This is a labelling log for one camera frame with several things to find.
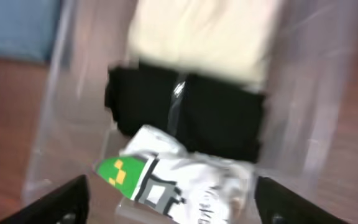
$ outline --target black garment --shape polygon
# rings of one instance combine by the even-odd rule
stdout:
[[[346,224],[266,177],[258,179],[255,201],[263,224]]]
[[[86,176],[81,175],[0,224],[85,224],[89,200]]]
[[[138,69],[109,71],[105,105],[119,130],[133,136],[149,124],[167,132],[172,91],[179,73],[141,63]],[[256,162],[263,95],[189,74],[175,137],[191,151]]]

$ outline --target beige garment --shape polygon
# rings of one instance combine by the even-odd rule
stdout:
[[[129,53],[159,65],[261,86],[282,0],[139,0]]]

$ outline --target yellow checkered pattern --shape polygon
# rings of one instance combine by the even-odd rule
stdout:
[[[118,169],[118,173],[116,179],[109,179],[110,184],[115,186],[116,184],[122,185],[124,183],[125,176],[127,175],[127,173],[122,170],[122,165],[124,165],[124,163],[121,160],[117,160],[116,163],[114,163],[115,168]]]

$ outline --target blue cloth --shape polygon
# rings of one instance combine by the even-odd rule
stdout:
[[[0,57],[48,61],[59,16],[60,0],[0,0]]]

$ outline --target transparent storage box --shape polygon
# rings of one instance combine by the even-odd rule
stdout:
[[[65,0],[24,205],[87,174],[89,223],[169,223],[122,199],[93,164],[116,156],[122,136],[104,108],[108,66],[125,56],[135,0]],[[313,201],[358,43],[358,1],[289,0],[278,25],[257,175]],[[238,223],[260,223],[250,196]]]

